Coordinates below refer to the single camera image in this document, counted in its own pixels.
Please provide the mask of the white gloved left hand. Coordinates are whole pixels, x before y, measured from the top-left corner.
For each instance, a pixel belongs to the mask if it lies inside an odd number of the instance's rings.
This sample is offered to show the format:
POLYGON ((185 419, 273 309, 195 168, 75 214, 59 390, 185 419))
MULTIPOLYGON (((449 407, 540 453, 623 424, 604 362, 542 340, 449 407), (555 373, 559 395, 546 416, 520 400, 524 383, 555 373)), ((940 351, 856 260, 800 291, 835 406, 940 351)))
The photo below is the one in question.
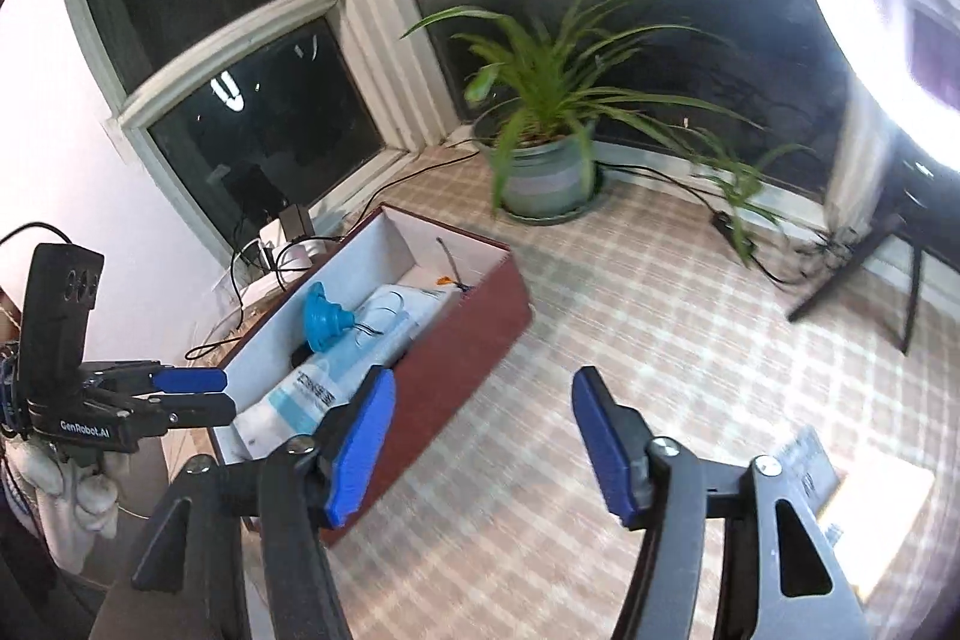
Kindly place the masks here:
POLYGON ((46 544, 60 570, 80 575, 94 542, 116 537, 130 456, 105 453, 80 466, 40 438, 7 440, 3 456, 3 495, 14 518, 46 544))

